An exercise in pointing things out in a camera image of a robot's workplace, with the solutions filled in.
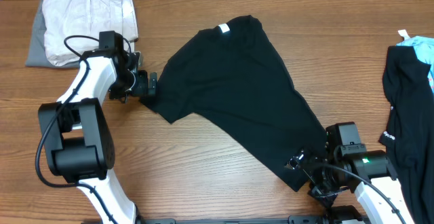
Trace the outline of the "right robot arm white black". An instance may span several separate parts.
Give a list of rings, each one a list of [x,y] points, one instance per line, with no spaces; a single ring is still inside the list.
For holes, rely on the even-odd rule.
[[[353,122],[329,126],[326,134],[327,157],[301,149],[285,165],[306,174],[308,195],[325,212],[290,216],[289,223],[413,223],[386,153],[368,151]]]

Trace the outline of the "black t-shirt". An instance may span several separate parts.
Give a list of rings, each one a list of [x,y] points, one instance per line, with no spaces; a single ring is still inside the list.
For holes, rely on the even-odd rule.
[[[199,31],[168,60],[156,96],[141,103],[169,123],[206,118],[294,191],[307,176],[289,161],[325,153],[325,130],[253,16]]]

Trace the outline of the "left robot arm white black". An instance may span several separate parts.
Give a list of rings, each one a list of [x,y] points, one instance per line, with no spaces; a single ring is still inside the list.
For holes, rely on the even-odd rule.
[[[105,98],[154,99],[157,74],[140,69],[141,53],[121,34],[103,31],[95,40],[96,49],[73,52],[79,72],[68,90],[39,107],[35,172],[48,187],[81,190],[101,223],[143,223],[115,174],[115,147],[102,104]]]

